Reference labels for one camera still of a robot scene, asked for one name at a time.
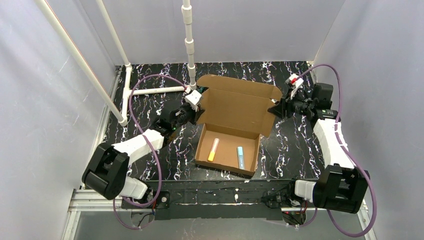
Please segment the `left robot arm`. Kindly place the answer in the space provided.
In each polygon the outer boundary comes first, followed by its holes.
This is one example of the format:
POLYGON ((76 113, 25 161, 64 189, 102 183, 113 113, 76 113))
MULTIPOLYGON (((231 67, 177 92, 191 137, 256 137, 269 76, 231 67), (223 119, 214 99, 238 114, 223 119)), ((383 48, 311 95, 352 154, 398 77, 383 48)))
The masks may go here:
POLYGON ((117 196, 142 200, 151 193, 150 186, 142 180, 129 177, 128 168, 137 160, 167 146, 174 132, 187 123, 196 124, 205 109, 190 103, 179 108, 164 106, 161 114, 142 134, 129 140, 99 144, 82 174, 82 183, 107 200, 117 196))

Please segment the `brown cardboard box sheet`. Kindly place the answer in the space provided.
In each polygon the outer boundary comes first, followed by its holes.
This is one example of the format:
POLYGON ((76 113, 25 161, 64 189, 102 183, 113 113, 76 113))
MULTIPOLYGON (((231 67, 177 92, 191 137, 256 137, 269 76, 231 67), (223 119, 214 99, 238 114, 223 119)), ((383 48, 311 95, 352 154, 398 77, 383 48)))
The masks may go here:
POLYGON ((208 87, 200 106, 205 109, 197 124, 202 125, 195 163, 252 177, 258 166, 261 137, 272 132, 275 116, 268 112, 282 91, 271 84, 218 75, 197 80, 208 87), (213 141, 219 144, 213 162, 208 161, 213 141), (239 169, 237 147, 243 147, 245 170, 239 169))

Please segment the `blue highlighter marker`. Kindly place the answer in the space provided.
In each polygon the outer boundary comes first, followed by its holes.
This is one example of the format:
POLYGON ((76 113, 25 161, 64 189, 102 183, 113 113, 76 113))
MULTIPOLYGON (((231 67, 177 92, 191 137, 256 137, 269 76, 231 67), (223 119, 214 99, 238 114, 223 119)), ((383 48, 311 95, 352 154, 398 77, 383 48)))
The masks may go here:
POLYGON ((245 160, 244 160, 244 150, 242 146, 238 146, 237 150, 237 160, 238 160, 238 168, 241 170, 245 170, 245 160))

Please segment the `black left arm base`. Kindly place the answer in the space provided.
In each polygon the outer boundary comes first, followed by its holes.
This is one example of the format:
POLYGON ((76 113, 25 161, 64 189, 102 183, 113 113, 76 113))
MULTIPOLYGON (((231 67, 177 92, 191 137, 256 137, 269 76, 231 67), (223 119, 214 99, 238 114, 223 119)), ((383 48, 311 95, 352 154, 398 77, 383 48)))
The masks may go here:
POLYGON ((168 209, 171 204, 171 193, 169 191, 161 190, 155 200, 157 191, 155 189, 149 189, 147 193, 141 199, 133 199, 131 197, 122 197, 122 207, 124 204, 134 208, 142 209, 168 209))

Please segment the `orange pink highlighter marker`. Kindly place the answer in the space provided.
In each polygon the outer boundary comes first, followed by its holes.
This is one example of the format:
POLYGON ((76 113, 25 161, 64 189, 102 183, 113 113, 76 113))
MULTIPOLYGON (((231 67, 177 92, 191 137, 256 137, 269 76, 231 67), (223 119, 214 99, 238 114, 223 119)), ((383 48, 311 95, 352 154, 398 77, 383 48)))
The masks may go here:
POLYGON ((207 161, 208 162, 213 162, 214 161, 214 158, 215 158, 215 155, 216 155, 216 152, 217 152, 217 148, 218 148, 219 142, 220 142, 220 139, 219 138, 215 138, 213 140, 213 143, 212 143, 210 152, 209 152, 208 157, 207 157, 207 161))

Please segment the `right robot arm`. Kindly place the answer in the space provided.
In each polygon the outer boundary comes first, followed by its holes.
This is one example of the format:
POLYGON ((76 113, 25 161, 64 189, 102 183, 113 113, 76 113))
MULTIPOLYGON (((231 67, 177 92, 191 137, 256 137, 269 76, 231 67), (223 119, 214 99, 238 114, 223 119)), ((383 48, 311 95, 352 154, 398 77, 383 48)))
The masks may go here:
POLYGON ((289 91, 269 113, 279 118, 305 116, 317 137, 324 159, 324 172, 317 180, 293 179, 284 194, 268 192, 263 199, 274 204, 282 200, 306 201, 317 208, 355 214, 368 189, 366 177, 345 153, 338 111, 332 109, 333 86, 316 83, 308 94, 300 82, 289 81, 289 91))

